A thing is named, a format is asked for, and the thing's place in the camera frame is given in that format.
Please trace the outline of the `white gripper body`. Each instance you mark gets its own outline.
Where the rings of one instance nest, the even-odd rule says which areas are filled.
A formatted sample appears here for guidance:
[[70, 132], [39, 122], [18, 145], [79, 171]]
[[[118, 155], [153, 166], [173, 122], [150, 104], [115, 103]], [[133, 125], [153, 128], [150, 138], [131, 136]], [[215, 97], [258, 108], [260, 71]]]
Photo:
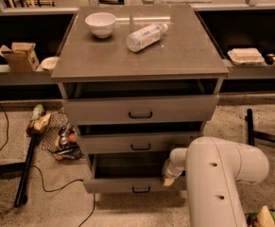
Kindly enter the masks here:
[[172, 161], [168, 158], [163, 165], [163, 177], [165, 179], [175, 180], [184, 170], [185, 166], [182, 160]]

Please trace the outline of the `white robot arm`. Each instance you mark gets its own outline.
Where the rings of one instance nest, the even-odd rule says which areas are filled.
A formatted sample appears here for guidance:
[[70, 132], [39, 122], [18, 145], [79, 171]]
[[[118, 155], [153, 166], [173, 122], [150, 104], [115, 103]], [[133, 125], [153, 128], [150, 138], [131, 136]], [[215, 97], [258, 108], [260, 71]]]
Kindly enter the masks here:
[[260, 183], [268, 172], [269, 161], [260, 149], [203, 136], [170, 152], [163, 185], [185, 176], [191, 227], [247, 227], [236, 185]]

